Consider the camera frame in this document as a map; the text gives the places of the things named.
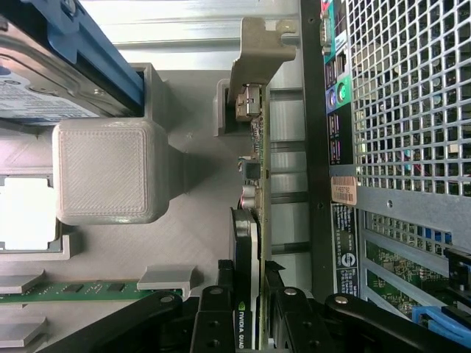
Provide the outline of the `black and silver PC case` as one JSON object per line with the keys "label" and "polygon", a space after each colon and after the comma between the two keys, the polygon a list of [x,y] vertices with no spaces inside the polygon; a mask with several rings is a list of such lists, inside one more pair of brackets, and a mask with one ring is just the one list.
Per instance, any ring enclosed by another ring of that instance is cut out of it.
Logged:
{"label": "black and silver PC case", "polygon": [[471,0],[300,0],[312,287],[344,350],[471,353]]}

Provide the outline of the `hard disk blue carrier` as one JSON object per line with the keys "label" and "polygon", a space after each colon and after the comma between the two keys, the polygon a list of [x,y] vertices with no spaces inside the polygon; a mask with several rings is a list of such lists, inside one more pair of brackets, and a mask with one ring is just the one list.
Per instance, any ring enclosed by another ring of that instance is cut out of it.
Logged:
{"label": "hard disk blue carrier", "polygon": [[145,84],[80,0],[0,0],[0,119],[144,114]]}

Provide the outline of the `green RAM stick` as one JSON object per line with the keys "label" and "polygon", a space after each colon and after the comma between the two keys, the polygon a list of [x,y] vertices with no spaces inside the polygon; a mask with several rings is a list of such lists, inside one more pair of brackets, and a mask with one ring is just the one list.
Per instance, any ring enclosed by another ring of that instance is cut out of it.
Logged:
{"label": "green RAM stick", "polygon": [[136,301],[155,290],[139,290],[133,281],[42,282],[24,293],[0,294],[0,304]]}

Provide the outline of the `silver CPU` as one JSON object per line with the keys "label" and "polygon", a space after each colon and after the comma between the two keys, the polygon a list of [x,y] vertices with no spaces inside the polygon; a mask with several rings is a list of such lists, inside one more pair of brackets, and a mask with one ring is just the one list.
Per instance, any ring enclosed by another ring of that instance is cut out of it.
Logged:
{"label": "silver CPU", "polygon": [[57,237],[54,189],[44,178],[7,177],[0,186],[0,243],[7,251],[46,250]]}

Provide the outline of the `grey parts rack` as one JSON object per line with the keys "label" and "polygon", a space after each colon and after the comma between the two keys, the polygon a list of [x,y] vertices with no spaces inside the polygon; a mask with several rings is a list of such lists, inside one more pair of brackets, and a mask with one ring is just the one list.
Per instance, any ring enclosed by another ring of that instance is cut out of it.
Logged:
{"label": "grey parts rack", "polygon": [[[226,105],[231,72],[132,67],[144,78],[141,117],[0,119],[0,186],[7,177],[47,179],[57,219],[46,250],[0,243],[0,294],[135,280],[139,290],[187,300],[216,284],[219,260],[233,262],[230,211],[250,141],[227,130],[236,122]],[[43,349],[136,301],[0,304],[0,352]]]}

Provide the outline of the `blue release latch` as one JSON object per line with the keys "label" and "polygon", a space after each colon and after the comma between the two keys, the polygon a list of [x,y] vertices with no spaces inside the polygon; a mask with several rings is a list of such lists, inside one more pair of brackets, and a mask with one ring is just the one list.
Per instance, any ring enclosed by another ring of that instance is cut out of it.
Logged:
{"label": "blue release latch", "polygon": [[471,315],[453,306],[416,306],[411,320],[453,342],[471,349]]}

